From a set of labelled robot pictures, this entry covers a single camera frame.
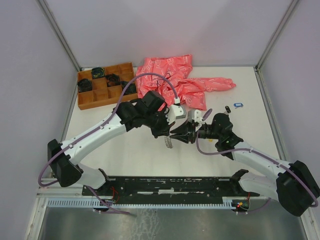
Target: red cloth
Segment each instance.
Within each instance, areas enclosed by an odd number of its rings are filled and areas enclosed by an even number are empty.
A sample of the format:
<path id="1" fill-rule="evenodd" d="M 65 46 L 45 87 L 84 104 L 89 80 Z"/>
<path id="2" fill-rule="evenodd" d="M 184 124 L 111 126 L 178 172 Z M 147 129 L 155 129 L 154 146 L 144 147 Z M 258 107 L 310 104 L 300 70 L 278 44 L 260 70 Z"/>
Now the red cloth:
<path id="1" fill-rule="evenodd" d="M 170 80 L 178 96 L 180 103 L 186 103 L 189 107 L 207 110 L 206 92 L 226 91 L 236 85 L 230 78 L 224 77 L 196 77 L 187 78 L 192 71 L 192 55 L 175 56 L 169 58 L 146 57 L 144 65 L 139 66 L 136 76 L 144 73 L 156 73 Z M 168 106 L 175 103 L 174 92 L 169 84 L 160 77 L 146 75 L 136 80 L 138 97 L 142 98 L 148 91 L 155 90 L 165 99 Z"/>

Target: small blue clip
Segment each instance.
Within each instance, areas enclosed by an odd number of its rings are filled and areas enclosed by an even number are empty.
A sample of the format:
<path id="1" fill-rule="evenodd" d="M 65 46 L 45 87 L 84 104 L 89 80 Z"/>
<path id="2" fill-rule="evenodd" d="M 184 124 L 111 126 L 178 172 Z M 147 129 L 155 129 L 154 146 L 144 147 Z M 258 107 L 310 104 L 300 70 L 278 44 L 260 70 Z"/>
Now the small blue clip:
<path id="1" fill-rule="evenodd" d="M 233 104 L 233 106 L 235 106 L 235 108 L 242 108 L 244 105 L 241 102 L 237 102 L 235 104 Z"/>

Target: wooden compartment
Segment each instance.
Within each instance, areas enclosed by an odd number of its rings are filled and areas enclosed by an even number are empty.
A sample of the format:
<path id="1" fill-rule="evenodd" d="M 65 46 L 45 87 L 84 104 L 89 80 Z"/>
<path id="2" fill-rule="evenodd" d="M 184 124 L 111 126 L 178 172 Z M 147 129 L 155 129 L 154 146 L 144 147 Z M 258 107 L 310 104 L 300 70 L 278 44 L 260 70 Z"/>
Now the wooden compartment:
<path id="1" fill-rule="evenodd" d="M 120 81 L 129 82 L 135 77 L 134 69 L 131 62 L 122 63 L 113 66 L 104 67 L 105 74 L 116 74 L 120 77 Z M 105 77 L 93 79 L 91 70 L 80 71 L 77 80 L 89 79 L 92 82 L 92 91 L 78 92 L 78 106 L 81 110 L 101 107 L 109 104 L 116 104 L 122 93 L 122 86 L 107 86 Z M 137 99 L 138 94 L 124 95 L 122 102 Z"/>

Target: crumpled red fabric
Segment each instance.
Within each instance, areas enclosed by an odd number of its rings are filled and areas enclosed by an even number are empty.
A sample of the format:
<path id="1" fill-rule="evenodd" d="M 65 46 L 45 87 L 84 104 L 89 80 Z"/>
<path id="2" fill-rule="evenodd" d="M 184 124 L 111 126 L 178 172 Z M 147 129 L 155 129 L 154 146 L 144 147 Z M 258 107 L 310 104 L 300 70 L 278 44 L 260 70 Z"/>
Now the crumpled red fabric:
<path id="1" fill-rule="evenodd" d="M 144 73 L 156 73 L 170 80 L 176 90 L 180 103 L 189 107 L 207 110 L 206 92 L 226 91 L 236 86 L 230 78 L 224 77 L 195 77 L 188 78 L 193 67 L 192 55 L 169 58 L 146 57 L 143 66 L 139 66 L 136 76 Z M 165 99 L 168 106 L 175 103 L 174 92 L 169 84 L 158 76 L 146 75 L 136 80 L 138 97 L 142 98 L 148 91 L 155 90 Z"/>

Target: wooden box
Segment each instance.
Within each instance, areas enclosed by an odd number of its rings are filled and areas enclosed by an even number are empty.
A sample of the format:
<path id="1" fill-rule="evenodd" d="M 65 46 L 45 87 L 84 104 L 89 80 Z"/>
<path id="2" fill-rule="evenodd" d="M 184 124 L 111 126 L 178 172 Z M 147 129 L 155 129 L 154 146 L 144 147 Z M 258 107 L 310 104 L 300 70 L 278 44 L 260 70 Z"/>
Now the wooden box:
<path id="1" fill-rule="evenodd" d="M 122 63 L 113 66 L 103 67 L 106 75 L 116 74 L 120 77 L 120 81 L 129 82 L 135 77 L 134 69 L 131 62 Z M 77 80 L 89 79 L 92 81 L 92 91 L 78 91 L 78 106 L 81 110 L 101 107 L 109 104 L 116 104 L 122 92 L 122 86 L 107 86 L 105 77 L 93 79 L 91 70 L 80 71 Z M 137 99 L 138 94 L 124 95 L 122 102 Z"/>

